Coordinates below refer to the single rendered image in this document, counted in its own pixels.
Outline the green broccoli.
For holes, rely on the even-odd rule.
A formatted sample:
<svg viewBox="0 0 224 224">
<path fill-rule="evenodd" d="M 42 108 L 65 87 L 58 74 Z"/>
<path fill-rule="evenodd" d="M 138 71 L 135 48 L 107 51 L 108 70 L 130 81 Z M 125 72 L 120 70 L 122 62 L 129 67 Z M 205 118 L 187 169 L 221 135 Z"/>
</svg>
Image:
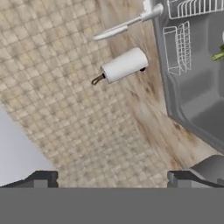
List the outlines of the green broccoli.
<svg viewBox="0 0 224 224">
<path fill-rule="evenodd" d="M 213 61 L 220 59 L 224 59 L 224 44 L 220 46 L 220 51 L 212 56 Z"/>
</svg>

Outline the dark paper towel holder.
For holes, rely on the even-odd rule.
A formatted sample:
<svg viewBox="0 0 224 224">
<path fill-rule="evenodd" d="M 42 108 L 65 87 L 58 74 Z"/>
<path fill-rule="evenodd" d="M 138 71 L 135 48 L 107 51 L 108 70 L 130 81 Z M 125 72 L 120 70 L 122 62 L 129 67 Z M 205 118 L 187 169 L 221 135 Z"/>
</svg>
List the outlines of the dark paper towel holder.
<svg viewBox="0 0 224 224">
<path fill-rule="evenodd" d="M 143 71 L 145 71 L 145 69 L 146 69 L 146 67 L 140 69 L 139 71 L 140 71 L 140 72 L 143 72 Z M 99 81 L 104 80 L 104 79 L 106 79 L 106 76 L 105 76 L 104 73 L 102 73 L 102 74 L 99 75 L 98 77 L 94 78 L 94 79 L 91 81 L 91 84 L 92 84 L 92 85 L 96 85 Z"/>
</svg>

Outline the white paper towel roll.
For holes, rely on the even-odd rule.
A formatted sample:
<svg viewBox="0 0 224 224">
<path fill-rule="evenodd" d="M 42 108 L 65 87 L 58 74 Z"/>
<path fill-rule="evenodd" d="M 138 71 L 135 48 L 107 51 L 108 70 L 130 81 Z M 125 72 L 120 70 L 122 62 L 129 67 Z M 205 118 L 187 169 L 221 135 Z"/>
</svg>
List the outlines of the white paper towel roll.
<svg viewBox="0 0 224 224">
<path fill-rule="evenodd" d="M 144 52 L 139 47 L 134 47 L 103 64 L 101 66 L 101 76 L 108 83 L 112 83 L 138 72 L 148 65 L 149 61 Z"/>
</svg>

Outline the grey steel sink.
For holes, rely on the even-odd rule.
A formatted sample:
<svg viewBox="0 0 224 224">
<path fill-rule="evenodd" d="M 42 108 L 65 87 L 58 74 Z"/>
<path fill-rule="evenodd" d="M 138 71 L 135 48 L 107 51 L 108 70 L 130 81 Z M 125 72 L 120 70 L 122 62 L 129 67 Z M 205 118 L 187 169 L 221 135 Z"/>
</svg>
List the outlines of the grey steel sink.
<svg viewBox="0 0 224 224">
<path fill-rule="evenodd" d="M 170 19 L 167 0 L 155 0 L 164 13 L 154 19 L 157 52 L 168 116 L 224 154 L 224 59 L 212 60 L 224 44 L 224 11 Z M 189 21 L 192 69 L 168 73 L 163 28 Z"/>
</svg>

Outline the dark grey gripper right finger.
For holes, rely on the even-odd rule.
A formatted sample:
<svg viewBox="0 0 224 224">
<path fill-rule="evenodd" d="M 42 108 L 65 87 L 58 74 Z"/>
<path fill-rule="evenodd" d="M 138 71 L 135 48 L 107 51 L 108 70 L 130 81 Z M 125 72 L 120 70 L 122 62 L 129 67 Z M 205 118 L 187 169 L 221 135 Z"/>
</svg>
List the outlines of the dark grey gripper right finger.
<svg viewBox="0 0 224 224">
<path fill-rule="evenodd" d="M 167 187 L 171 188 L 224 188 L 224 185 L 198 178 L 190 171 L 168 171 L 167 178 Z"/>
</svg>

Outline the silver sink tap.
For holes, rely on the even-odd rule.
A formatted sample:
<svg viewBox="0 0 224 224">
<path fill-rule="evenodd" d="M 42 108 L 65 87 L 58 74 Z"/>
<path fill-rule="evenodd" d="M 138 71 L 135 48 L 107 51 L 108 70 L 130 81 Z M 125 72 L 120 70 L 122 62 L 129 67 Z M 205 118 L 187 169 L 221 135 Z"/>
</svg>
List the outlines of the silver sink tap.
<svg viewBox="0 0 224 224">
<path fill-rule="evenodd" d="M 143 11 L 124 23 L 111 27 L 92 37 L 94 41 L 100 41 L 114 37 L 118 34 L 126 32 L 133 24 L 146 22 L 154 18 L 160 17 L 164 13 L 165 7 L 161 3 L 155 3 L 154 0 L 143 0 Z"/>
</svg>

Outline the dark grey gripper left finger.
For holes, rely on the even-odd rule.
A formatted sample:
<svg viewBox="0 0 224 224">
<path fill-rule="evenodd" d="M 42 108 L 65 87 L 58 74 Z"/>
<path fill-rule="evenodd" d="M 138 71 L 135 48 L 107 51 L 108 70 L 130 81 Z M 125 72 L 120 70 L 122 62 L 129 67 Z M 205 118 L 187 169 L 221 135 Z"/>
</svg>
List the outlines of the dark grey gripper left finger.
<svg viewBox="0 0 224 224">
<path fill-rule="evenodd" d="M 57 171 L 35 171 L 25 179 L 2 185 L 2 188 L 58 188 L 58 177 Z"/>
</svg>

